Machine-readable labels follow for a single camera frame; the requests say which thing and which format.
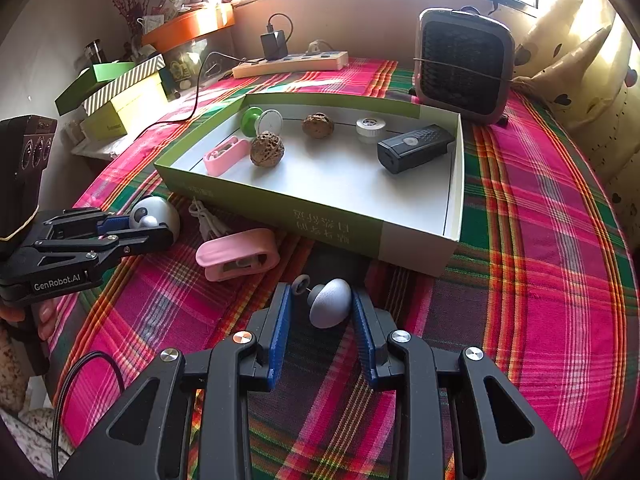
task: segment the finger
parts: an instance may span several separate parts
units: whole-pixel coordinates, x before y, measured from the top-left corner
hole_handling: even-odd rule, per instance
[[[24,321],[24,310],[0,305],[0,317],[10,322]]]
[[[51,300],[43,301],[38,307],[38,317],[41,323],[46,323],[50,319],[55,318],[55,313],[56,303]]]
[[[41,324],[38,327],[38,336],[40,337],[40,339],[45,341],[53,335],[55,329],[56,329],[56,318],[53,317],[51,320]]]

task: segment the pink cable organizer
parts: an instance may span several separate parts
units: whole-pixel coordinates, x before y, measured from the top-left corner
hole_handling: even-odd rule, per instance
[[[202,160],[209,176],[220,176],[240,159],[249,155],[250,151],[251,143],[248,140],[231,136],[205,153]]]
[[[276,238],[265,228],[204,242],[196,252],[196,262],[210,282],[266,272],[279,261]]]

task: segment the striped box lid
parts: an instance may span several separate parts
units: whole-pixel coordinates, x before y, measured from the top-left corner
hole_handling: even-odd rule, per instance
[[[124,92],[127,88],[132,87],[155,72],[158,72],[158,70],[164,68],[164,65],[165,63],[162,55],[146,60],[137,67],[125,72],[119,78],[114,79],[108,85],[100,88],[91,97],[85,99],[82,102],[82,107],[86,111],[86,114],[90,116],[101,106],[107,104],[116,97],[116,95]]]

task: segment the power strip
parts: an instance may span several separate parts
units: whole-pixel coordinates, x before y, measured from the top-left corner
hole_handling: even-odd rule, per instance
[[[289,54],[274,61],[241,63],[233,68],[236,79],[283,72],[321,72],[340,70],[349,63],[348,52],[316,52],[314,54]]]

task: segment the curtain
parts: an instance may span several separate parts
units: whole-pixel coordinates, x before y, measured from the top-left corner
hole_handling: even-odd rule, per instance
[[[548,0],[515,65],[512,87],[553,112],[639,247],[640,52],[620,17],[608,0]]]

